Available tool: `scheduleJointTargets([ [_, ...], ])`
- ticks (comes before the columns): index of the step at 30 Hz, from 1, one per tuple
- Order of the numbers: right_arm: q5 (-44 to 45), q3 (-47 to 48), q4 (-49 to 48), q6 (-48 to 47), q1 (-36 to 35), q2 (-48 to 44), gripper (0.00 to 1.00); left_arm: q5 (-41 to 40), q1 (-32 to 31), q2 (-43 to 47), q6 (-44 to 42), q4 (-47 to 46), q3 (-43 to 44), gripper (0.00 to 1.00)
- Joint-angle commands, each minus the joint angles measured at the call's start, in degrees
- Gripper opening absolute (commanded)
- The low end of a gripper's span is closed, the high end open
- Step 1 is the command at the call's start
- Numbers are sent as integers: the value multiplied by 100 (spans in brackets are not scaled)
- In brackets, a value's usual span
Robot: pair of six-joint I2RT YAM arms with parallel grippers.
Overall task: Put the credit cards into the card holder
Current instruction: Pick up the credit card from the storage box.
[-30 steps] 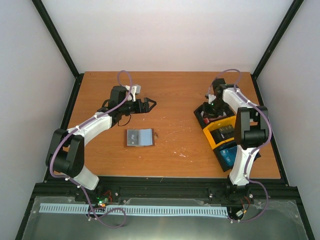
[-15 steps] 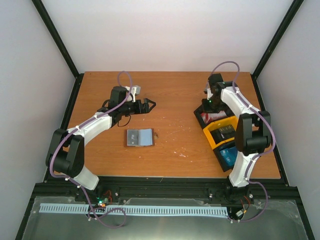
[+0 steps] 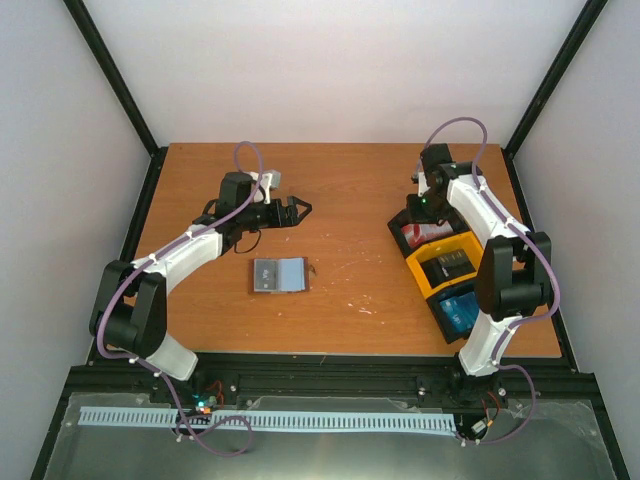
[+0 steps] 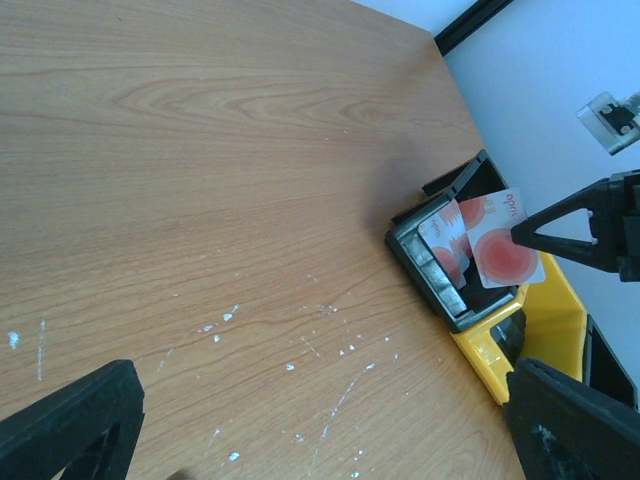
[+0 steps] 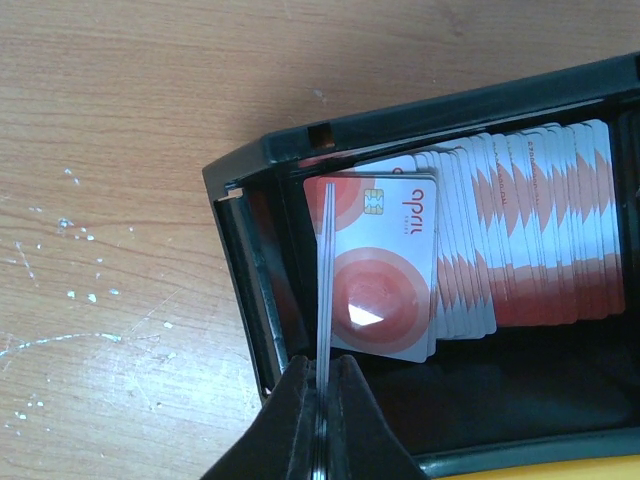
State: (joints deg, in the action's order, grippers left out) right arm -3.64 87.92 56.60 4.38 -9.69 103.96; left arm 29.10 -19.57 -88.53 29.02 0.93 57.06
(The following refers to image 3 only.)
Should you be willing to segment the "brown leather card holder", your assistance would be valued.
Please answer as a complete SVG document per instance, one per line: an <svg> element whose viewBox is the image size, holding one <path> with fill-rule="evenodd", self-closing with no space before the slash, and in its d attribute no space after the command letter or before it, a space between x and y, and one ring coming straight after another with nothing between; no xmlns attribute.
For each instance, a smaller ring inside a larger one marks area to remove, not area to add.
<svg viewBox="0 0 640 480"><path fill-rule="evenodd" d="M253 262L250 269L250 292L254 294L291 294L310 290L310 279L316 274L315 268L306 257L280 258L279 291L275 293L256 293L253 291Z"/></svg>

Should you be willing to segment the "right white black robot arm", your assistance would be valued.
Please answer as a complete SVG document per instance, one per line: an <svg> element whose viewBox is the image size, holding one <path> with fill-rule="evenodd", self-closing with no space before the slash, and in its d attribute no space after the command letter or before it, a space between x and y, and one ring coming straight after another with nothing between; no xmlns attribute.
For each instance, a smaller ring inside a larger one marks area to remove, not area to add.
<svg viewBox="0 0 640 480"><path fill-rule="evenodd" d="M489 386L522 322L552 296L551 240L514 219L471 162L445 144L425 147L418 191L394 226L397 243L445 341L463 341L449 390Z"/></svg>

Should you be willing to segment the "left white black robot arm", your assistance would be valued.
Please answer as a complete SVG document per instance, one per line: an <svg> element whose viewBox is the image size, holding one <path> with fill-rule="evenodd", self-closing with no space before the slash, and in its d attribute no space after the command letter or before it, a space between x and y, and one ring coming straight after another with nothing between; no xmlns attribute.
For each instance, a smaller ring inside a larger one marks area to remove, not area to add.
<svg viewBox="0 0 640 480"><path fill-rule="evenodd" d="M219 194L177 239L133 262L114 260L104 269L90 319L90 332L107 358L125 358L173 379L186 402L201 400L208 378L197 355L168 332L168 296L205 264L234 250L246 232L299 225L312 211L295 196L272 196L280 183L275 170L229 172Z"/></svg>

